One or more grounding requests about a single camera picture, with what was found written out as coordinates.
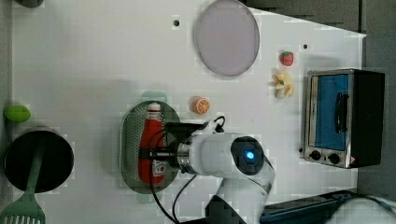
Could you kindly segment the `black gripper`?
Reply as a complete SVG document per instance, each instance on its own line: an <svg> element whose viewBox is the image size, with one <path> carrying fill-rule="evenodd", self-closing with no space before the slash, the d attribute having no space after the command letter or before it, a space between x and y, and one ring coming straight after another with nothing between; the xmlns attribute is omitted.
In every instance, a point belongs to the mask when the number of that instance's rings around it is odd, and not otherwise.
<svg viewBox="0 0 396 224"><path fill-rule="evenodd" d="M206 126L206 122L204 124L168 122L165 124L166 135L172 135L174 140L168 143L164 150L140 149L138 157L146 160L167 160L175 169L192 170L190 155L193 136L201 134Z"/></svg>

